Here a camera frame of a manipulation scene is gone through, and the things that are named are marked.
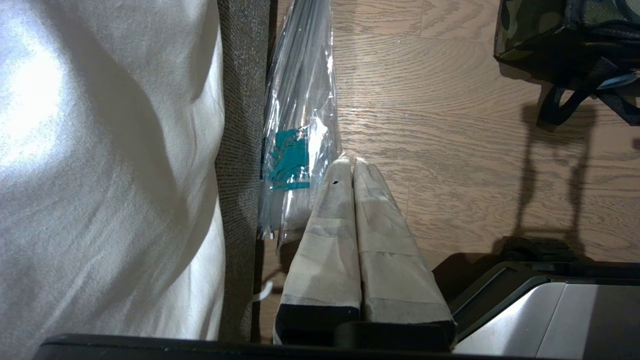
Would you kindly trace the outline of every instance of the wooden floor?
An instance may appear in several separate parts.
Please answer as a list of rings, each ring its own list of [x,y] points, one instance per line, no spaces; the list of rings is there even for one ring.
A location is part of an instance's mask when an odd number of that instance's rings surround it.
[[[640,128],[588,99],[555,133],[536,129],[541,85],[492,58],[498,3],[333,0],[343,148],[380,168],[431,268],[529,233],[640,261]],[[262,303],[265,342],[278,300]]]

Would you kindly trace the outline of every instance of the black bag strap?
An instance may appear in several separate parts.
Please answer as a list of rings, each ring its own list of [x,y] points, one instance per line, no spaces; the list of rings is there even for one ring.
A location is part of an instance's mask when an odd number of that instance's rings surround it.
[[[611,61],[600,57],[591,71],[584,77],[580,83],[580,87],[571,95],[571,97],[560,106],[562,95],[566,91],[565,87],[554,85],[540,108],[538,114],[538,126],[545,129],[555,129],[567,121],[569,117],[580,106],[589,95],[597,95],[602,102],[615,111],[629,125],[640,125],[640,109],[631,105],[622,99],[617,92],[612,89],[597,90],[597,88],[607,79],[620,74],[620,68]]]

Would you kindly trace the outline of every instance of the silver metal surface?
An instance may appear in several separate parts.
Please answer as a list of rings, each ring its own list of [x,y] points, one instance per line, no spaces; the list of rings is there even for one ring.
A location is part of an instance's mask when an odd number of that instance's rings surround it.
[[[640,359],[640,287],[542,284],[465,338],[456,354]]]

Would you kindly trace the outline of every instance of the clear plastic bag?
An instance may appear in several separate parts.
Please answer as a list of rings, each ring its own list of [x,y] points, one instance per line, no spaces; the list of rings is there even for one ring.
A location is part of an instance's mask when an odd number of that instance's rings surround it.
[[[324,173],[341,152],[330,0],[294,0],[268,82],[259,215],[261,236],[302,238]]]

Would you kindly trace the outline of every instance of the camouflage bag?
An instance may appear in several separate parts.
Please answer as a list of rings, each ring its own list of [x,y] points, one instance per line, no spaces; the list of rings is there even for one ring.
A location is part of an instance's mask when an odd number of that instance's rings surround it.
[[[554,84],[541,127],[562,124],[590,95],[640,125],[640,109],[617,92],[640,75],[640,0],[502,0],[494,57]]]

